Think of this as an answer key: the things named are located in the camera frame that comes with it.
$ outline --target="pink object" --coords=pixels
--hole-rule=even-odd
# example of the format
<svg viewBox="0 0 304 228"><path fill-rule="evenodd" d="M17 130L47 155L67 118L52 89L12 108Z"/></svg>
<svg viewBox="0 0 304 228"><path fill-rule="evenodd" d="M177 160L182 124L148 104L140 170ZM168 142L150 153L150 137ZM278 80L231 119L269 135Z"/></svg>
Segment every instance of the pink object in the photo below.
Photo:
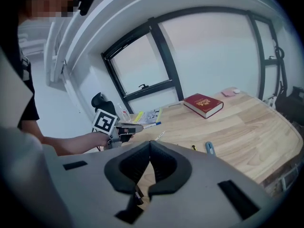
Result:
<svg viewBox="0 0 304 228"><path fill-rule="evenodd" d="M235 96L236 94L233 92L233 90L227 89L227 90L223 90L222 94L226 97L231 97L231 96Z"/></svg>

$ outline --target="book cover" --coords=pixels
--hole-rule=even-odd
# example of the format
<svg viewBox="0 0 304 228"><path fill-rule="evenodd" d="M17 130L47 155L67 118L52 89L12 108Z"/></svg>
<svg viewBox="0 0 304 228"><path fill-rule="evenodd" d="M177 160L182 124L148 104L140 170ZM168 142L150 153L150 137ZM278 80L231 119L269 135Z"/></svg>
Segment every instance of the book cover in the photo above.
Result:
<svg viewBox="0 0 304 228"><path fill-rule="evenodd" d="M184 105L203 117L208 118L221 110L224 103L205 95L195 94L184 99Z"/></svg>

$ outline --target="black t-shirt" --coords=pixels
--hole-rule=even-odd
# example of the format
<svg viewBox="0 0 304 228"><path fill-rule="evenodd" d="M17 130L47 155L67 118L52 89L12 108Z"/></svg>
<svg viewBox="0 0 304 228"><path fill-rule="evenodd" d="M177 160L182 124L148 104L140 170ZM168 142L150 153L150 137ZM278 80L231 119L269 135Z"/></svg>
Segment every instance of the black t-shirt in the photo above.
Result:
<svg viewBox="0 0 304 228"><path fill-rule="evenodd" d="M0 38L0 45L11 63L12 67L15 69L19 77L23 80L25 85L33 93L31 100L29 101L26 109L23 112L21 120L38 120L39 115L37 113L35 105L35 90L33 86L32 74L31 74L31 64L29 60L22 54L19 48L18 40L18 16L10 16L10 23L5 27L5 37L3 34Z"/></svg>

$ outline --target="curved wooden tabletop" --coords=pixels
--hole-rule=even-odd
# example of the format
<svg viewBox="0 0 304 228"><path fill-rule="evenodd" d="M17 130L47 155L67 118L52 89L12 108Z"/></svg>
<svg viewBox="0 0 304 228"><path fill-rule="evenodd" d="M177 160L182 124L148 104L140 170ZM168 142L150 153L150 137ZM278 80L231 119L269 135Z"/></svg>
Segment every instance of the curved wooden tabletop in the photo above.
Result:
<svg viewBox="0 0 304 228"><path fill-rule="evenodd" d="M185 148L195 145L197 151L206 152L205 143L210 141L218 157L257 183L300 152L303 140L298 131L259 99L243 92L213 97L223 101L224 107L210 118L204 119L181 102L164 108L161 125L137 133L132 142L154 140L166 131L160 141ZM155 183L151 168L139 183L144 194Z"/></svg>

